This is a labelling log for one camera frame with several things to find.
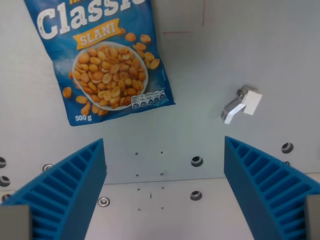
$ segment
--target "countersunk hole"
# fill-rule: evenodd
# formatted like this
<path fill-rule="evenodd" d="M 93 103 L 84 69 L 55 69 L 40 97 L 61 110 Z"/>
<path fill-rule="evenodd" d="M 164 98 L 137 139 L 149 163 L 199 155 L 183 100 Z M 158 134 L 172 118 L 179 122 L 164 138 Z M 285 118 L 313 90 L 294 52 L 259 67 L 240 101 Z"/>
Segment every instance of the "countersunk hole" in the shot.
<path fill-rule="evenodd" d="M 10 196 L 11 196 L 11 194 L 5 194 L 5 195 L 3 195 L 2 198 L 1 198 L 2 202 L 4 202 L 5 200 L 7 200 Z"/>
<path fill-rule="evenodd" d="M 202 193 L 200 191 L 193 191 L 190 194 L 190 199 L 193 201 L 198 201 L 202 198 Z"/>
<path fill-rule="evenodd" d="M 0 186 L 8 187 L 10 185 L 10 179 L 6 176 L 0 176 Z"/>
<path fill-rule="evenodd" d="M 0 169 L 4 168 L 7 165 L 7 161 L 0 156 Z"/>
<path fill-rule="evenodd" d="M 283 144 L 281 151 L 284 154 L 288 154 L 288 153 L 291 153 L 293 149 L 294 149 L 294 145 L 291 142 L 287 142 L 287 143 Z"/>
<path fill-rule="evenodd" d="M 201 156 L 195 156 L 191 159 L 191 165 L 194 167 L 200 167 L 204 163 L 204 159 Z"/>

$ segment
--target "ribbed blue pad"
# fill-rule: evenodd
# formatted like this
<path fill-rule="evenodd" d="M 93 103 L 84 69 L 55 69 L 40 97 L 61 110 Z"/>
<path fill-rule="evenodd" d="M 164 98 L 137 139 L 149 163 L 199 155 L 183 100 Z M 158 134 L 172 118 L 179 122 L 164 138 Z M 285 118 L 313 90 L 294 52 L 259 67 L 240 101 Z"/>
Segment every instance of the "ribbed blue pad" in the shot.
<path fill-rule="evenodd" d="M 83 240 L 107 175 L 102 139 L 82 148 L 2 203 L 29 205 L 34 240 Z"/>
<path fill-rule="evenodd" d="M 255 240 L 306 239 L 306 196 L 319 194 L 320 184 L 227 136 L 224 173 Z"/>

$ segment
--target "white plastic clip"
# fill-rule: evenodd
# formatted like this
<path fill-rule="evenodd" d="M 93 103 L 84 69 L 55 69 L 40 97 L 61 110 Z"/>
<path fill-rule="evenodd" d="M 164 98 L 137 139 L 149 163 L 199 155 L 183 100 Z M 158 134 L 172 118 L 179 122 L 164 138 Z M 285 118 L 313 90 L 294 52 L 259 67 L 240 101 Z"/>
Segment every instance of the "white plastic clip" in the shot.
<path fill-rule="evenodd" d="M 237 95 L 238 97 L 223 109 L 221 118 L 225 124 L 230 124 L 234 115 L 240 110 L 245 114 L 253 115 L 263 96 L 257 89 L 247 85 L 238 90 Z"/>

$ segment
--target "gray block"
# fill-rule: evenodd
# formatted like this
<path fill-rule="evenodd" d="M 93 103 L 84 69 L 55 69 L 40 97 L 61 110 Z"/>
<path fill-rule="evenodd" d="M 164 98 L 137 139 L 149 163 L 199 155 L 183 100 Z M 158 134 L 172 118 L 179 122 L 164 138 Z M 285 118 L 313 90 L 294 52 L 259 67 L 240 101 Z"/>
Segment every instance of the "gray block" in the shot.
<path fill-rule="evenodd" d="M 0 206 L 0 239 L 32 239 L 32 219 L 28 205 Z"/>
<path fill-rule="evenodd" d="M 304 217 L 306 239 L 320 240 L 320 195 L 306 197 Z"/>

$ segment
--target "white panel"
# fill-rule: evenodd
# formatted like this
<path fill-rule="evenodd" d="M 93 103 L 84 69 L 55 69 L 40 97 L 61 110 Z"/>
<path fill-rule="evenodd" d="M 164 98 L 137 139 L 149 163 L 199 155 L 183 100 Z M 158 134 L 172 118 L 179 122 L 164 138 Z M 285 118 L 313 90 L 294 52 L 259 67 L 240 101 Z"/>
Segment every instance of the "white panel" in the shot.
<path fill-rule="evenodd" d="M 0 156 L 8 165 L 0 175 L 13 189 L 99 138 L 109 184 L 224 177 L 225 135 L 320 172 L 320 1 L 207 0 L 197 30 L 203 2 L 184 2 L 172 7 L 186 26 L 172 25 L 188 30 L 194 8 L 194 32 L 159 35 L 176 105 L 71 127 L 27 8 L 22 0 L 1 1 Z M 156 5 L 160 13 L 168 7 Z M 165 14 L 156 19 L 168 25 Z M 224 125 L 220 113 L 243 84 L 259 89 L 261 103 L 254 116 L 239 113 Z M 287 155 L 286 142 L 295 146 Z M 202 167 L 191 166 L 194 156 L 203 157 Z"/>

